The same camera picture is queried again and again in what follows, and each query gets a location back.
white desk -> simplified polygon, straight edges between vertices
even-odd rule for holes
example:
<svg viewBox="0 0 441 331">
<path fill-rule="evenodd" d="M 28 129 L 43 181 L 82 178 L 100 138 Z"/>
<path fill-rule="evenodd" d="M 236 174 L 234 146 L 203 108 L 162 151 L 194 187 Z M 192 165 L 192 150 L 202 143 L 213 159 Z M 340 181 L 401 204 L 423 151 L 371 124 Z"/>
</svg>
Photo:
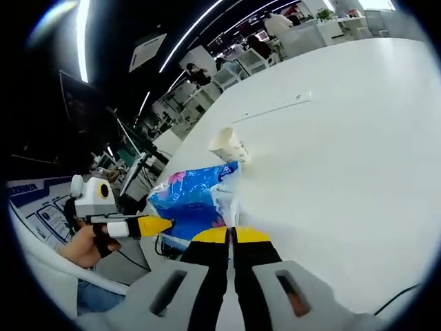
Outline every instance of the white desk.
<svg viewBox="0 0 441 331">
<path fill-rule="evenodd" d="M 159 180 L 221 164 L 207 145 L 231 118 L 305 91 L 311 102 L 233 125 L 253 156 L 241 222 L 268 232 L 341 304 L 373 312 L 424 278 L 441 235 L 441 81 L 422 43 L 342 43 L 236 84 Z"/>
<path fill-rule="evenodd" d="M 338 25 L 338 21 L 336 19 L 318 23 L 317 27 L 327 46 L 334 44 L 332 40 L 334 37 L 340 37 L 343 35 L 343 31 Z"/>
<path fill-rule="evenodd" d="M 344 17 L 337 19 L 338 23 L 341 23 L 344 27 L 351 31 L 352 36 L 355 39 L 359 38 L 358 28 L 367 27 L 366 17 Z"/>
</svg>

human hand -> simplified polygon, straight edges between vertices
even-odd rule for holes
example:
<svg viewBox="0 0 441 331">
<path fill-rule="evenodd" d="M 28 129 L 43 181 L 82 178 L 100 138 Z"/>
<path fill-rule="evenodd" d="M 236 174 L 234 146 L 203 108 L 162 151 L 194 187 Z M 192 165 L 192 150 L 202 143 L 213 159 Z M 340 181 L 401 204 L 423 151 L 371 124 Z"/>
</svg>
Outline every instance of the human hand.
<svg viewBox="0 0 441 331">
<path fill-rule="evenodd" d="M 105 224 L 101 229 L 103 233 L 107 234 Z M 87 225 L 77 232 L 71 242 L 59 249 L 59 254 L 82 268 L 94 267 L 101 260 L 95 238 L 93 226 Z M 121 244 L 115 239 L 109 238 L 107 248 L 114 252 L 121 248 Z"/>
</svg>

blue plastic bag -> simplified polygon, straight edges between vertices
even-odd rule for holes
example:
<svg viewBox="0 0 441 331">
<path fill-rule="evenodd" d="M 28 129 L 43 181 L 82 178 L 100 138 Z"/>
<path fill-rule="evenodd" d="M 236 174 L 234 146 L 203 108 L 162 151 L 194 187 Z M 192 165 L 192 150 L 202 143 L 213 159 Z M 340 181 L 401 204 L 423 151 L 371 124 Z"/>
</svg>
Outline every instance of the blue plastic bag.
<svg viewBox="0 0 441 331">
<path fill-rule="evenodd" d="M 232 205 L 238 209 L 234 191 L 239 175 L 240 164 L 234 161 L 177 172 L 155 187 L 148 201 L 159 216 L 173 221 L 164 233 L 191 241 L 202 231 L 224 226 L 225 218 L 236 223 L 238 213 L 232 212 Z"/>
</svg>

computer monitor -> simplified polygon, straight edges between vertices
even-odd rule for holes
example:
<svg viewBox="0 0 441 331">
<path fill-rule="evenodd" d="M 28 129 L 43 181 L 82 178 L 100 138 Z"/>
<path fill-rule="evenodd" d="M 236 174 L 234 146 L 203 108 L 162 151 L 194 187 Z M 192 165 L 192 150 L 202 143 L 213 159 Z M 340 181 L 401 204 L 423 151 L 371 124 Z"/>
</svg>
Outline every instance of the computer monitor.
<svg viewBox="0 0 441 331">
<path fill-rule="evenodd" d="M 102 94 L 62 71 L 60 83 L 68 118 L 90 152 L 101 154 L 109 143 L 121 140 L 119 125 Z"/>
<path fill-rule="evenodd" d="M 259 39 L 260 41 L 263 41 L 263 42 L 266 42 L 269 40 L 269 36 L 265 30 L 256 33 L 256 37 L 257 37 L 257 39 Z"/>
</svg>

white paper cup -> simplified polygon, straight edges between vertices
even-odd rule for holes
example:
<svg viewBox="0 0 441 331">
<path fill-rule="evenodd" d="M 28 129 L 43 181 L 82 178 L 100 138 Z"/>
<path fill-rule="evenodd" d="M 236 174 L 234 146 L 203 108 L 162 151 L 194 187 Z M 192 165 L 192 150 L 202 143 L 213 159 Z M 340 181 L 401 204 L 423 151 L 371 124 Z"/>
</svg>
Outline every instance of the white paper cup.
<svg viewBox="0 0 441 331">
<path fill-rule="evenodd" d="M 225 162 L 251 162 L 251 155 L 233 128 L 222 129 L 209 143 L 209 150 Z"/>
</svg>

